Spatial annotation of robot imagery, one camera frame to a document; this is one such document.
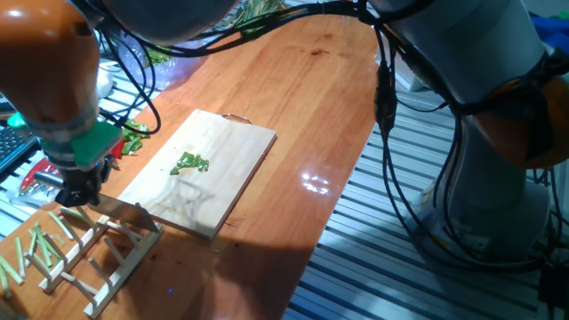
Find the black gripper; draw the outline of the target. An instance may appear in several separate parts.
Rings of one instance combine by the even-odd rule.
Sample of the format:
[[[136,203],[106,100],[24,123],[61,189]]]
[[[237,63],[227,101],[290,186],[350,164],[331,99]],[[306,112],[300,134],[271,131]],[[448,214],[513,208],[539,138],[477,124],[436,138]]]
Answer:
[[[66,207],[100,203],[101,186],[108,181],[115,157],[107,154],[87,171],[79,167],[61,166],[60,175],[64,188],[55,197],[55,202]]]

